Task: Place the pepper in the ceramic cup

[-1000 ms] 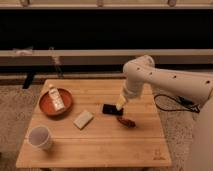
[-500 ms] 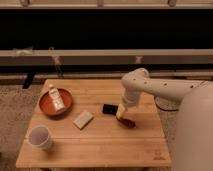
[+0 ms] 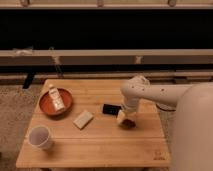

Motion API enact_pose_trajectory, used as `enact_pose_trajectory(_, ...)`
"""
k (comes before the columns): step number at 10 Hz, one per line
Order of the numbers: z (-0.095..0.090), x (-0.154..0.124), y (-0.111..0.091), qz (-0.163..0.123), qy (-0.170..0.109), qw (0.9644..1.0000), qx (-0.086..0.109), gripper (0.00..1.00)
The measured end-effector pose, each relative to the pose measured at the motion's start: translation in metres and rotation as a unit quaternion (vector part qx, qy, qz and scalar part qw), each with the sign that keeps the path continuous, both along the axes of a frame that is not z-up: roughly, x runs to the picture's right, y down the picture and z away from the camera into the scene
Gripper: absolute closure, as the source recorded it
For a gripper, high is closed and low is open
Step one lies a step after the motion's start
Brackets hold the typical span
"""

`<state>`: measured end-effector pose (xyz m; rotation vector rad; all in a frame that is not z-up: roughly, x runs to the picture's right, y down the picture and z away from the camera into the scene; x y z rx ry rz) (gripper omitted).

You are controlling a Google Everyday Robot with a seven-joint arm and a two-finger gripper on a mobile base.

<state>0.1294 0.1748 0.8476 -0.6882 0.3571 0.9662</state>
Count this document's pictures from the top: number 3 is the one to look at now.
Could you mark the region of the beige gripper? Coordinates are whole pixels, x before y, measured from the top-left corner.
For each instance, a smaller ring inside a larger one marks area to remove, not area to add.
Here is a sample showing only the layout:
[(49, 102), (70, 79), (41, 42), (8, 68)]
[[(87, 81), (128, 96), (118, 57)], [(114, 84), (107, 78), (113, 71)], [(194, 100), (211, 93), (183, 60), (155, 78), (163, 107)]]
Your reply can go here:
[(121, 109), (117, 115), (117, 123), (122, 126), (122, 121), (124, 119), (130, 119), (132, 121), (135, 122), (135, 118), (136, 118), (136, 112), (133, 110), (128, 110), (128, 109)]

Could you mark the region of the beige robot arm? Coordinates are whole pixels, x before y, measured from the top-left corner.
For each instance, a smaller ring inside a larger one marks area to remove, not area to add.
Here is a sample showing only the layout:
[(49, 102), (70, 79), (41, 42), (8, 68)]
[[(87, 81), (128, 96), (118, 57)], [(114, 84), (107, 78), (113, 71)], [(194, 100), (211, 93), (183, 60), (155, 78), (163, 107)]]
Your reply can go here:
[(120, 91), (125, 112), (136, 112), (141, 99), (176, 108), (170, 171), (213, 171), (213, 82), (153, 85), (139, 75)]

